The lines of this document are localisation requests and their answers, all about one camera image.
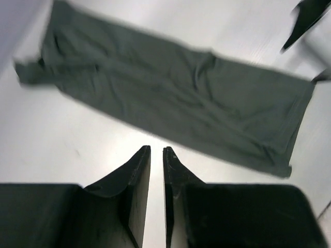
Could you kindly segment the dark grey t-shirt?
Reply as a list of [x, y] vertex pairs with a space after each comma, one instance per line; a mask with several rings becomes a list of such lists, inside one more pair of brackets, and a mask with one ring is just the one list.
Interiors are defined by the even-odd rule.
[[288, 178], [315, 85], [188, 49], [55, 1], [38, 59], [21, 84], [64, 94], [152, 134]]

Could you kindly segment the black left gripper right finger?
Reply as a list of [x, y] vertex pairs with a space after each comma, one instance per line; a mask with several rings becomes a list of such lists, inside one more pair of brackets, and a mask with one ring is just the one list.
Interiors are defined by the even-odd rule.
[[167, 247], [322, 247], [303, 192], [286, 184], [206, 183], [163, 150]]

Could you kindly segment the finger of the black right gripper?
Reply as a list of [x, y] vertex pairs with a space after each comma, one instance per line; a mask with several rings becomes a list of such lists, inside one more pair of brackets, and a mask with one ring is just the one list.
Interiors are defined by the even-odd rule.
[[331, 80], [331, 72], [330, 69], [325, 69], [320, 74], [312, 79], [313, 84], [317, 84], [318, 82], [325, 82]]
[[284, 53], [310, 28], [317, 24], [319, 20], [324, 16], [329, 6], [329, 0], [300, 1], [294, 8], [294, 10], [298, 11], [294, 27], [289, 38], [281, 48], [281, 53]]

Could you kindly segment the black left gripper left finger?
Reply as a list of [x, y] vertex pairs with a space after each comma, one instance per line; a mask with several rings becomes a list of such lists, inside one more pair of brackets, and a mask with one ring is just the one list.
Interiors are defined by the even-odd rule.
[[151, 148], [81, 187], [1, 184], [1, 247], [141, 247]]

